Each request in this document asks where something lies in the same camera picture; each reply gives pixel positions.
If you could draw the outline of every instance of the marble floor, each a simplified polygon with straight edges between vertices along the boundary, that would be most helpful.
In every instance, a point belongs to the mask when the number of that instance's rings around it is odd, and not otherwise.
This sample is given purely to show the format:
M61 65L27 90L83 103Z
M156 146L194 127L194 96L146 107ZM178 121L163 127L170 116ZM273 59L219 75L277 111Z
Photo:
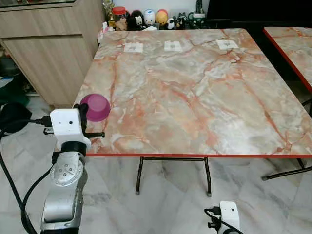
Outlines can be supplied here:
M28 108L33 118L49 112L40 98L33 98ZM3 139L1 151L22 196L50 167L55 142L32 124ZM211 198L206 197L203 162L145 161L141 194L135 195L138 163L138 158L87 158L80 233L215 234L203 209L221 200L237 203L245 234L312 233L312 172L265 182L260 178L298 168L294 159L210 158ZM1 169L0 187L0 234L26 233ZM27 206L38 231L48 188L45 179Z

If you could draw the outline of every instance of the pink plastic bowl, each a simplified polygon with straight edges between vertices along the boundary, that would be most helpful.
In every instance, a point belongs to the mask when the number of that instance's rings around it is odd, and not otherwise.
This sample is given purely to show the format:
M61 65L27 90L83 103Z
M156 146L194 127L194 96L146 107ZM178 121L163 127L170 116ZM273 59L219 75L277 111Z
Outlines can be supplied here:
M88 104L87 119L93 122L99 122L106 119L111 111L108 100L101 94L89 94L85 96L80 104Z

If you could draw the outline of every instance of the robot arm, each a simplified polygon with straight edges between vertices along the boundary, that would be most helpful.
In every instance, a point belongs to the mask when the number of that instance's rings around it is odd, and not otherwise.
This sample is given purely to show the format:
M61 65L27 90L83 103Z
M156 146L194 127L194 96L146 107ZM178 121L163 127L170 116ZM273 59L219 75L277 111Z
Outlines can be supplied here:
M88 106L79 109L59 109L51 112L51 122L60 153L50 171L51 188L41 219L42 234L77 234L83 205L82 190L87 181L84 168L86 150L91 147L88 137L104 133L86 134Z

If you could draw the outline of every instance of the black bag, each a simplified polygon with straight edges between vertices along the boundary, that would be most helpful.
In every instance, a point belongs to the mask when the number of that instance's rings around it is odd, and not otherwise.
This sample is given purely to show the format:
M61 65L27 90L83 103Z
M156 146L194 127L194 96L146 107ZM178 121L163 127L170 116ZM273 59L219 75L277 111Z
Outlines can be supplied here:
M8 123L19 119L30 119L32 113L22 104L13 102L1 106L0 111L0 129L2 130ZM10 126L5 132L15 133L23 129L27 123L19 123Z

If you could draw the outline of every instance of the paper label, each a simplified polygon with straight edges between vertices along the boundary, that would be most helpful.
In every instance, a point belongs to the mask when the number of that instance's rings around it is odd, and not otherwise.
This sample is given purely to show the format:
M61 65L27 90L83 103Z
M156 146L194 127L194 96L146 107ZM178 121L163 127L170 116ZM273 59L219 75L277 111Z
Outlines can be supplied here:
M175 41L170 41L167 40L165 41L165 46L164 46L165 51L182 51L181 44L178 40Z
M238 49L237 44L233 40L216 40L220 50Z
M143 43L125 43L124 52L126 53L142 53L143 52Z

